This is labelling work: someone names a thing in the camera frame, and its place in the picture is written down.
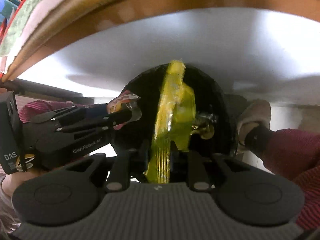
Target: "green fabric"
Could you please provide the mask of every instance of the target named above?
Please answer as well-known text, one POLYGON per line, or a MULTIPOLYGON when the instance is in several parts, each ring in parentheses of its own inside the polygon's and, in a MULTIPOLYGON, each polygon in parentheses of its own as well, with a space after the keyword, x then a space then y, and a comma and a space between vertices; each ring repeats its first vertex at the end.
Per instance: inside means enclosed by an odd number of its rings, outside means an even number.
POLYGON ((42 0, 26 0, 13 19, 8 32, 0 45, 0 57, 7 56, 16 39, 21 36, 33 9, 42 0))

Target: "black round object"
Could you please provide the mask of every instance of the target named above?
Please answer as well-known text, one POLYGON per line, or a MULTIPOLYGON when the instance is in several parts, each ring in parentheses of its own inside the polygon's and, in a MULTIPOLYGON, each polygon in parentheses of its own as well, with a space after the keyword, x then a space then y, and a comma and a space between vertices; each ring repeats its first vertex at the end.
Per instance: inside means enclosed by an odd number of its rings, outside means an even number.
POLYGON ((277 226, 294 219, 304 194, 293 182, 266 172, 235 172, 221 186, 217 203, 230 217, 254 226, 277 226))
POLYGON ((99 196, 84 173, 62 170, 26 181, 15 190, 12 204, 21 221, 61 226, 94 211, 99 196))
MULTIPOLYGON (((126 149, 140 148, 143 140, 152 140, 158 103, 168 64, 149 69, 131 80, 123 89, 141 97, 137 104, 142 112, 139 121, 131 122, 116 133, 114 144, 126 149)), ((195 93, 196 111, 215 114, 218 122, 215 135, 203 140, 198 134, 192 135, 189 149, 209 157, 211 153, 235 154, 237 147, 236 126, 230 119, 224 95, 219 85, 201 70, 186 64, 183 81, 195 93)))

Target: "hand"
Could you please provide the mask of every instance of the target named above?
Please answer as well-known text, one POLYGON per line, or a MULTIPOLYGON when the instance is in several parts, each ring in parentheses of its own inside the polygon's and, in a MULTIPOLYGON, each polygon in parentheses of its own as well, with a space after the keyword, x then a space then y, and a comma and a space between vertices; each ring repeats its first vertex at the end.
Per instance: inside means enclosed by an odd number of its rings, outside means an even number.
POLYGON ((29 179, 33 179, 42 174, 46 173, 46 171, 40 171, 36 169, 29 169, 26 172, 16 172, 10 175, 6 175, 4 180, 2 181, 2 190, 6 195, 12 197, 13 192, 19 187, 22 183, 29 179))
POLYGON ((8 92, 5 88, 0 88, 0 94, 8 92))

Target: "round black pad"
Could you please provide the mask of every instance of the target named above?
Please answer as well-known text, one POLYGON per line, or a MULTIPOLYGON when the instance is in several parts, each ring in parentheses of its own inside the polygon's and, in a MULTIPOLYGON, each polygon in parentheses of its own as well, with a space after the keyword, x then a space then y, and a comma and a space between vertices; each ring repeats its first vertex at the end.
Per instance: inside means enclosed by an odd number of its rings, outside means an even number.
POLYGON ((84 173, 60 170, 26 181, 15 190, 12 204, 21 221, 61 226, 90 214, 99 196, 84 173))
POLYGON ((304 194, 293 182, 267 172, 235 172, 221 186, 217 203, 230 217, 254 226, 277 226, 297 216, 304 194))

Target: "black helmet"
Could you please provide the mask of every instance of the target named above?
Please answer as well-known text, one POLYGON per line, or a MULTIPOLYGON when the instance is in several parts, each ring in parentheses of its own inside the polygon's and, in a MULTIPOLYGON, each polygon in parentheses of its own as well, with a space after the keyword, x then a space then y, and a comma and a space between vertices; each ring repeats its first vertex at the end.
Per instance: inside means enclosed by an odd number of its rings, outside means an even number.
MULTIPOLYGON (((138 149, 144 139, 152 140, 158 103, 168 64, 149 69, 131 80, 123 89, 141 97, 137 101, 142 112, 140 120, 131 122, 117 131, 114 145, 116 147, 138 149)), ((191 136, 189 149, 196 150, 202 156, 219 152, 235 155, 237 149, 235 122, 228 114, 224 95, 219 85, 201 70, 186 65, 183 82, 193 88, 196 101, 196 112, 214 114, 215 134, 204 140, 198 134, 191 136)))

